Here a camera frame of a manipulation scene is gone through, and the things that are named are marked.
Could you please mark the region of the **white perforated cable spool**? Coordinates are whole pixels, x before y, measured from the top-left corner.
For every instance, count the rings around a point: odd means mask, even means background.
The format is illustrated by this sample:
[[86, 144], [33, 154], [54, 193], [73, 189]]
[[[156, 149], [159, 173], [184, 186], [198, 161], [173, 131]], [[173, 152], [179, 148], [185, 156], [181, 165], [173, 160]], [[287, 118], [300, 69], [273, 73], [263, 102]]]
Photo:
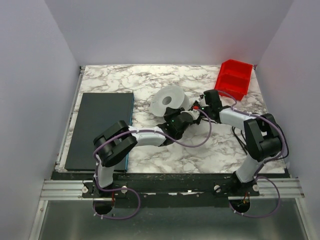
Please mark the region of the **white perforated cable spool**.
[[182, 87], [168, 85], [161, 88], [151, 99], [149, 112], [156, 117], [163, 117], [167, 107], [172, 109], [189, 109], [190, 101]]

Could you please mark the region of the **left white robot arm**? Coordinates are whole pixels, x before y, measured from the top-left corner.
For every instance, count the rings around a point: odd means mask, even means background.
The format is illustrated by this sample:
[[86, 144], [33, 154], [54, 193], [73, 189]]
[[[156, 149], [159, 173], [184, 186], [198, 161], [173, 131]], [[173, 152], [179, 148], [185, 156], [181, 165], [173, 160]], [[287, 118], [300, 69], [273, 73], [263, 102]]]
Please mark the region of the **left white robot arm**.
[[93, 140], [93, 157], [96, 159], [94, 180], [105, 189], [113, 183], [115, 166], [135, 147], [163, 147], [177, 143], [185, 130], [200, 117], [196, 109], [166, 108], [165, 123], [152, 128], [129, 126], [120, 120]]

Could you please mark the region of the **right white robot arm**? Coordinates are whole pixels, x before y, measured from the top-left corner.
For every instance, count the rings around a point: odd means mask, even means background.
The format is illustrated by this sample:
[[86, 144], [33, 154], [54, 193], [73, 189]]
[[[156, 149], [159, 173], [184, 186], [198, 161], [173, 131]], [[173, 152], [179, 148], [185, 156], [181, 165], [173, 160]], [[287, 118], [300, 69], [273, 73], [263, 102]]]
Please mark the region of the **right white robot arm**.
[[229, 125], [244, 133], [247, 156], [233, 175], [236, 183], [248, 184], [266, 163], [280, 159], [288, 151], [288, 144], [272, 114], [237, 110], [237, 102], [230, 94], [213, 89], [201, 94], [192, 107], [200, 108], [209, 121]]

